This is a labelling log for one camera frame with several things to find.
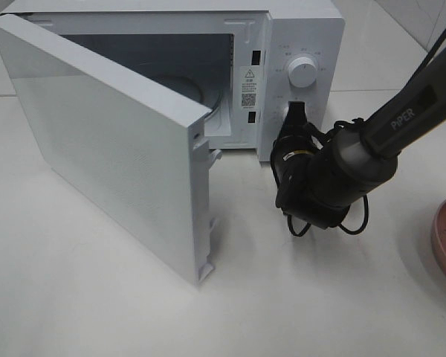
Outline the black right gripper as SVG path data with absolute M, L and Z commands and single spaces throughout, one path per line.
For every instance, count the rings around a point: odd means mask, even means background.
M 322 214 L 317 193 L 320 178 L 313 163 L 319 152 L 314 142 L 317 132 L 313 124 L 307 123 L 306 104 L 290 101 L 271 152 L 271 169 L 277 185 L 275 205 L 288 215 Z

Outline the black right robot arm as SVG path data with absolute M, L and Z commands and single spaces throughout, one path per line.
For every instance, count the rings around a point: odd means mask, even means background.
M 367 120 L 323 133 L 303 102 L 289 103 L 270 156 L 276 207 L 309 226 L 341 225 L 353 202 L 394 176 L 400 152 L 445 120 L 446 47 Z

